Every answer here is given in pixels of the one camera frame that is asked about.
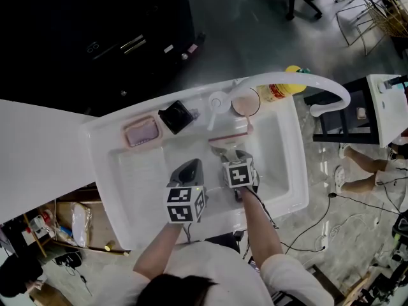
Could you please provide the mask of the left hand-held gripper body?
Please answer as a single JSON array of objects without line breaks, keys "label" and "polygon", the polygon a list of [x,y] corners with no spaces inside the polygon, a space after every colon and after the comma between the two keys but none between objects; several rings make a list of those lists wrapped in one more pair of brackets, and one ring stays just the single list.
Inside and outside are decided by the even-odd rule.
[{"label": "left hand-held gripper body", "polygon": [[187,161],[172,172],[165,189],[165,211],[169,223],[200,222],[207,200],[200,159]]}]

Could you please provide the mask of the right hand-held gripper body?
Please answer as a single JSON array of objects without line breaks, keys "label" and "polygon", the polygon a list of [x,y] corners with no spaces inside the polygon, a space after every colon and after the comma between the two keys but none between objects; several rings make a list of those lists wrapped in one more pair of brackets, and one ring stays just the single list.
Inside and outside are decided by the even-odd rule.
[{"label": "right hand-held gripper body", "polygon": [[245,159],[236,160],[235,150],[227,151],[226,157],[229,161],[222,163],[224,181],[229,188],[248,187],[256,193],[259,187],[259,175],[254,166],[253,156],[244,152]]}]

